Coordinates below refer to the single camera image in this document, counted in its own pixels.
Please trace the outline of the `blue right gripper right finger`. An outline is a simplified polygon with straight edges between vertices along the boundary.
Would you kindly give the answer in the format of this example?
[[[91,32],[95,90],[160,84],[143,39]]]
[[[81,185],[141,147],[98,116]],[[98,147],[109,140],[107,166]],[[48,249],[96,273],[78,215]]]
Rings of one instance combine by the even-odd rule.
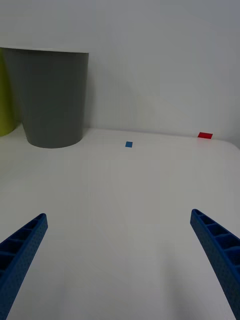
[[[190,225],[238,320],[240,318],[240,239],[198,209],[191,211]]]

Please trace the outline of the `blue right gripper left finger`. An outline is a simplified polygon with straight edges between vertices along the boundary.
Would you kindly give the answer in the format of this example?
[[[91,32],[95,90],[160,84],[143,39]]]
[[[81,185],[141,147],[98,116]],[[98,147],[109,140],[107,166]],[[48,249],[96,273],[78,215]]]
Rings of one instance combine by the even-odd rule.
[[[47,229],[41,213],[0,243],[0,319],[8,317]]]

